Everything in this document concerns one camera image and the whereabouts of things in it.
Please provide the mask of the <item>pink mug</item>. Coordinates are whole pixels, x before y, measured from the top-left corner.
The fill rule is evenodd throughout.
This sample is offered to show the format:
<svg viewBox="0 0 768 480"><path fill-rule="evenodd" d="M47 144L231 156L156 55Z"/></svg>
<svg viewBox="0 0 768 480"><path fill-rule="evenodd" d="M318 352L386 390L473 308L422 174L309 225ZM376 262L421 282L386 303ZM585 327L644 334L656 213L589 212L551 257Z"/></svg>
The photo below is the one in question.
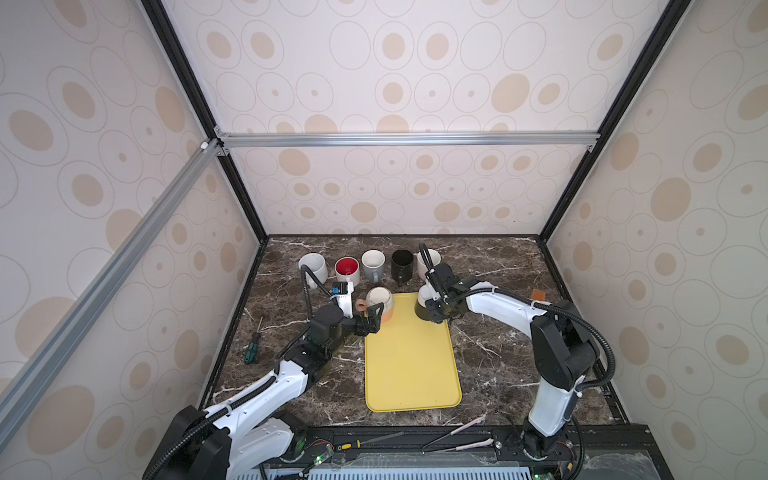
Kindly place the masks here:
<svg viewBox="0 0 768 480"><path fill-rule="evenodd" d="M437 250L434 250L432 248L428 248L427 251L430 257L431 265L437 266L442 260L441 254ZM415 254L415 258L416 258L417 274L421 280L425 281L426 273L428 272L429 268L425 264L423 255L420 252L417 252Z"/></svg>

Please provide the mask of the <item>white mug red inside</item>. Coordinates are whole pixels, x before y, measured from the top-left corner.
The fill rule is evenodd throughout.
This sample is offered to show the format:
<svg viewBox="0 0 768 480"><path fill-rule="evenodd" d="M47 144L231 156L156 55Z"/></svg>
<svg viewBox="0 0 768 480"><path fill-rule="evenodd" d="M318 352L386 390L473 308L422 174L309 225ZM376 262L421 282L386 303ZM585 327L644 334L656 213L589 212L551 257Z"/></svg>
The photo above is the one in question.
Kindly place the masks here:
<svg viewBox="0 0 768 480"><path fill-rule="evenodd" d="M352 283L354 287L360 284L361 267L360 263L353 257L343 257L334 265L336 281L347 284Z"/></svg>

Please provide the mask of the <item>grey mug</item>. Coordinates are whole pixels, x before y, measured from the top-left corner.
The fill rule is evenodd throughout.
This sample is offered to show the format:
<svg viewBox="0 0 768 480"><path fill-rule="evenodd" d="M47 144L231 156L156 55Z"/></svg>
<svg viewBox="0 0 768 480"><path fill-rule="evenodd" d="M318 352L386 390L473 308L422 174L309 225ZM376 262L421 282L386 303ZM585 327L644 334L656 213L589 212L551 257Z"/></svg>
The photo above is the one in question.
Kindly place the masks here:
<svg viewBox="0 0 768 480"><path fill-rule="evenodd" d="M368 250L361 257L366 279L373 285L383 282L386 255L380 250Z"/></svg>

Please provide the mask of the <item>white speckled mug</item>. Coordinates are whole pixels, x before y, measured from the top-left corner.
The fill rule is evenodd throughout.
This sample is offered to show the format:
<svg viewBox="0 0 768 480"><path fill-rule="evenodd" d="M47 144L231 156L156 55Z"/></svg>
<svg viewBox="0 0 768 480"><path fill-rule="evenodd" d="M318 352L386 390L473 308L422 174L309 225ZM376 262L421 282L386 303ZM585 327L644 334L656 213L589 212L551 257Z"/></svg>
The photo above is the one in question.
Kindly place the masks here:
<svg viewBox="0 0 768 480"><path fill-rule="evenodd" d="M325 258L319 253L308 253L303 255L298 262L298 266L299 269L306 266L321 284L324 284L328 279L328 269Z"/></svg>

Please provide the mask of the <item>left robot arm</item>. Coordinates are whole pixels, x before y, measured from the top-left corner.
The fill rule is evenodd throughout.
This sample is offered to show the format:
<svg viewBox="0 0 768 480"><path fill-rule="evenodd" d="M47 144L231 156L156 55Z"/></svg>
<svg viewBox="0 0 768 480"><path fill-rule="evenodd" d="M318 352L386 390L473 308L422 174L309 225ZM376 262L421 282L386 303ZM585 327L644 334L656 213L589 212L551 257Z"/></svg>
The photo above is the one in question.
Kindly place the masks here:
<svg viewBox="0 0 768 480"><path fill-rule="evenodd" d="M331 289L303 265L302 286L318 287L328 304L307 310L304 330L276 356L272 369L230 399L208 409L188 406L172 420L143 476L146 479L235 479L296 447L301 424L282 412L323 375L352 336L380 330L388 300L356 307L352 282Z"/></svg>

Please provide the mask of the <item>cream and peach mug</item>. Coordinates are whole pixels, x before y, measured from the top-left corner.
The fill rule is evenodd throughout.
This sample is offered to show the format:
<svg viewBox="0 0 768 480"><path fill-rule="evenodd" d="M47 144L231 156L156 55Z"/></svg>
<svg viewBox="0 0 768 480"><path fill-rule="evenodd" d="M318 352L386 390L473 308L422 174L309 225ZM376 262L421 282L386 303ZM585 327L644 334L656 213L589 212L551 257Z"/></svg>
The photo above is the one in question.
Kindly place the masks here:
<svg viewBox="0 0 768 480"><path fill-rule="evenodd" d="M381 314L381 322L385 323L392 318L394 313L394 298L390 290L385 287L374 287L368 291L364 298L355 302L355 309L363 313L368 307L382 303L384 305Z"/></svg>

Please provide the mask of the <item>black mug white base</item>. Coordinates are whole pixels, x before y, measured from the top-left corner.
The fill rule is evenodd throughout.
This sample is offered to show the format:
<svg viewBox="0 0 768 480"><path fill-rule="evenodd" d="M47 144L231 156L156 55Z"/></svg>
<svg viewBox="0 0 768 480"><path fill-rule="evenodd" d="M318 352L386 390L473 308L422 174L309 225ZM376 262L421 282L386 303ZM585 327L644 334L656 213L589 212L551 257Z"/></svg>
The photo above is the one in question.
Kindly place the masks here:
<svg viewBox="0 0 768 480"><path fill-rule="evenodd" d="M435 314L435 303L440 299L439 294L429 284L425 283L418 291L417 301L414 307L415 314L423 321L440 324L443 322L439 314Z"/></svg>

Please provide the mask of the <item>yellow plastic tray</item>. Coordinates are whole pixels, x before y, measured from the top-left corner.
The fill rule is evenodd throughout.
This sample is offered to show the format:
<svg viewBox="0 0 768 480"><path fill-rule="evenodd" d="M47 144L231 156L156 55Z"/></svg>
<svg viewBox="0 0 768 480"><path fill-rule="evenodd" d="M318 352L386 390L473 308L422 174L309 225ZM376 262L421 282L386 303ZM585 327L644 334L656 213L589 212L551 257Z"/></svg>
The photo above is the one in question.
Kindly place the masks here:
<svg viewBox="0 0 768 480"><path fill-rule="evenodd" d="M462 392L448 325L420 319L417 295L394 295L393 315L365 338L365 398L377 413L452 408Z"/></svg>

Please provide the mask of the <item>green handled screwdriver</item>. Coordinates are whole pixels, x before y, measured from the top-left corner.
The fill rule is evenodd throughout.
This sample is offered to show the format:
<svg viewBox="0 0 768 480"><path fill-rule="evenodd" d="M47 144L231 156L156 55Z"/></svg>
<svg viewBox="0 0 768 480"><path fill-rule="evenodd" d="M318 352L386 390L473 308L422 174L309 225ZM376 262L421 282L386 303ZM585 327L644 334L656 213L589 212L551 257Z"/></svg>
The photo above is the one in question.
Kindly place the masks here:
<svg viewBox="0 0 768 480"><path fill-rule="evenodd" d="M260 342L262 338L261 327L263 318L259 319L258 325L250 332L249 341L243 351L243 363L245 365L252 365L256 362L259 350Z"/></svg>

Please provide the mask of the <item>yellow handled screwdriver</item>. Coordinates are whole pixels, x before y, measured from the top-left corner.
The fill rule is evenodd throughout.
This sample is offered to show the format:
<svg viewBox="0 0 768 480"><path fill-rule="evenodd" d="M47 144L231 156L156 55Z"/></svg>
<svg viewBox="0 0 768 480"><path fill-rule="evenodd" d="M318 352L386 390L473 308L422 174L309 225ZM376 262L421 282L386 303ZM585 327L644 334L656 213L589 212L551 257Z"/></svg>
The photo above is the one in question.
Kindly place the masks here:
<svg viewBox="0 0 768 480"><path fill-rule="evenodd" d="M378 437L370 438L370 439L367 439L367 440L355 440L354 442L348 442L348 443L344 443L342 445L339 445L336 448L336 450L337 451L345 451L345 450L349 450L349 449L353 449L353 448L359 449L360 447L362 447L364 445L379 443L379 442L383 442L383 441L386 441L386 440L398 438L400 436L403 436L404 434L405 434L404 431L397 431L397 432L394 432L394 433L391 433L391 434L388 434L388 435L378 436Z"/></svg>

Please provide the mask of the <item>pink handled tweezers upper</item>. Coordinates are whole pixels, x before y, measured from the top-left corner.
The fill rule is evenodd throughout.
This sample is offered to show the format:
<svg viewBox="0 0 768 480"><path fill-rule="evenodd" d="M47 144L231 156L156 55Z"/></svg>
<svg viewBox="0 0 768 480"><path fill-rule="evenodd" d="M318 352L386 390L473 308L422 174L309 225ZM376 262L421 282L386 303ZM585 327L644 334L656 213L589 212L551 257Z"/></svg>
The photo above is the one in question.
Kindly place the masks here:
<svg viewBox="0 0 768 480"><path fill-rule="evenodd" d="M476 417L475 419L472 419L471 421L469 421L469 422L466 422L465 424L463 424L463 425L461 425L461 426L458 426L458 427L454 428L453 430L449 431L448 433L446 433L446 434L444 434L444 435L442 435L442 436L438 437L437 439L435 439L435 440L432 440L431 442L429 442L429 443L425 444L425 445L422 447L422 451L423 451L423 452L426 452L426 450L427 450L429 447L431 447L431 446L433 446L433 445L436 445L437 443L439 443L439 442L441 442L441 441L443 441L443 440L445 440L445 439L447 439L447 438L449 438L449 437L451 437L451 436L454 436L454 435L456 435L456 434L458 434L458 433L460 433L460 432L463 432L464 430L467 430L467 429L469 429L470 427L473 427L473 426L479 425L479 424L483 423L485 420L486 420L486 415L481 415L481 416L479 416L479 417Z"/></svg>

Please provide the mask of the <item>pink handled tweezers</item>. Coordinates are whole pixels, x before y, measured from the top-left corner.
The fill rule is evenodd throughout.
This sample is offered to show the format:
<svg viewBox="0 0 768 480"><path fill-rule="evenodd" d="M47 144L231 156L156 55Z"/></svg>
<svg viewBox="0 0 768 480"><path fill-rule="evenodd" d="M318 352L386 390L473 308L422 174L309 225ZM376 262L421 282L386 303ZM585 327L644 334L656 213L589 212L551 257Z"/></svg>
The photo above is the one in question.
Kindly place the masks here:
<svg viewBox="0 0 768 480"><path fill-rule="evenodd" d="M469 429L470 427L473 427L473 426L479 425L479 424L483 423L485 420L486 420L486 415L481 415L481 416L479 416L479 417L476 417L475 419L472 419L471 421L469 421L469 422L466 422L465 424L463 424L463 425L461 425L461 426L458 426L458 427L454 428L453 430L449 431L448 433L446 433L446 434L444 434L444 435L442 435L442 436L438 437L437 439L435 439L435 440L432 440L431 442L429 442L429 443L425 444L425 445L422 447L422 451L423 451L423 452L426 452L426 450L427 450L429 447L431 447L431 446L433 446L433 445L436 445L437 443L439 443L439 442L441 442L441 441L443 441L443 440L445 440L445 439L447 439L447 438L449 438L449 437L451 437L451 436L454 436L454 435L456 435L456 434L458 434L458 433L460 433L460 432L463 432L464 430L467 430L467 429Z"/></svg>
<svg viewBox="0 0 768 480"><path fill-rule="evenodd" d="M462 444L462 445L452 446L448 448L432 450L432 451L429 451L429 454L467 451L467 450L472 450L477 448L489 447L489 446L492 446L493 444L494 444L494 440L492 438L487 438L481 441L472 442L468 444Z"/></svg>

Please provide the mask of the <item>pink handled tweezers lower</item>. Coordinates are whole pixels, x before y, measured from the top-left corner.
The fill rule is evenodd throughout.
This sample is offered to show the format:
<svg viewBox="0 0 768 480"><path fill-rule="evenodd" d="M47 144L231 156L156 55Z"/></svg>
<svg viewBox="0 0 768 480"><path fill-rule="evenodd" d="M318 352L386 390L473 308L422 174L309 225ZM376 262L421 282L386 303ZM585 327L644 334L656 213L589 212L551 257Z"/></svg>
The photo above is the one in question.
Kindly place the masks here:
<svg viewBox="0 0 768 480"><path fill-rule="evenodd" d="M493 444L494 444L494 440L492 438L487 438L481 441L472 442L468 444L462 444L462 445L452 446L448 448L432 450L432 451L429 451L429 454L467 451L467 450L472 450L477 448L489 447L489 446L492 446Z"/></svg>

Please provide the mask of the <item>black base frame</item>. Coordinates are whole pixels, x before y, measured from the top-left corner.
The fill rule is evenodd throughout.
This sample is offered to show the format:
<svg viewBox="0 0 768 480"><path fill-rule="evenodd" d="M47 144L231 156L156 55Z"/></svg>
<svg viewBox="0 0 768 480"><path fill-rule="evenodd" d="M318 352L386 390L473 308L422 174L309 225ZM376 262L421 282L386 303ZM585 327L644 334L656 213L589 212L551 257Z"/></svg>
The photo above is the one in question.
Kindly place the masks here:
<svg viewBox="0 0 768 480"><path fill-rule="evenodd" d="M422 447L453 430L429 426L301 425L296 447L235 479L669 479L672 476L643 425L568 425L550 455L529 458L520 430L479 425L451 436L426 452ZM379 443L337 451L355 440L405 434ZM492 438L494 444L460 452L429 451Z"/></svg>

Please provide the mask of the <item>left slanted aluminium rail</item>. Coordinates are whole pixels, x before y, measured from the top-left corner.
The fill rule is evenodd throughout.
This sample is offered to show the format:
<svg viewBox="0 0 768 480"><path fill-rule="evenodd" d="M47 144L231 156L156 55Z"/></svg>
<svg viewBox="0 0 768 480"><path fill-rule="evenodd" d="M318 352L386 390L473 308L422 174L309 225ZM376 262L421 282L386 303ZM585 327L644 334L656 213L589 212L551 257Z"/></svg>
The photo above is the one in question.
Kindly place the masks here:
<svg viewBox="0 0 768 480"><path fill-rule="evenodd" d="M7 448L222 146L220 139L210 138L197 150L12 382L1 400L2 449Z"/></svg>

